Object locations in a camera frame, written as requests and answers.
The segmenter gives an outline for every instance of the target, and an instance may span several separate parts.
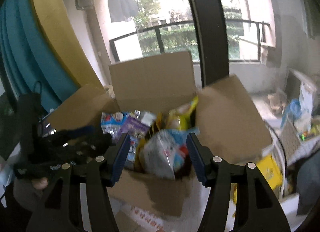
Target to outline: silver screw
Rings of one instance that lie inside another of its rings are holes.
[[[104,157],[103,156],[96,157],[96,162],[102,162],[102,161],[104,161]]]
[[[214,162],[221,162],[222,161],[221,157],[219,157],[219,156],[214,156],[212,159]]]
[[[254,163],[252,163],[252,162],[248,163],[248,168],[254,169],[255,167],[256,167],[256,165]]]
[[[70,168],[70,164],[69,163],[65,163],[62,165],[62,169],[69,169]]]

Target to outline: blue curtain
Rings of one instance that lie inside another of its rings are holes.
[[[26,94],[42,84],[41,103],[49,112],[77,89],[61,67],[34,18],[30,0],[5,0],[0,8],[0,48],[15,92]]]

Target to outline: curtain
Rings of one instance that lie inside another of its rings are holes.
[[[49,112],[70,97],[78,86],[61,67],[42,36],[30,0],[5,0],[0,8],[0,48],[15,92],[33,91],[42,84],[42,106]]]

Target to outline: cardboard box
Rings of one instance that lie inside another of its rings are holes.
[[[49,117],[57,131],[83,125],[100,126],[101,113],[148,110],[167,112],[188,103],[196,94],[189,52],[169,53],[110,66],[116,99],[87,85],[58,107]],[[230,163],[253,158],[272,143],[251,98],[236,76],[227,77],[198,92],[196,125],[199,140],[214,155]],[[180,216],[189,196],[190,177],[159,179],[123,170],[120,181],[108,189],[109,196],[158,216]]]

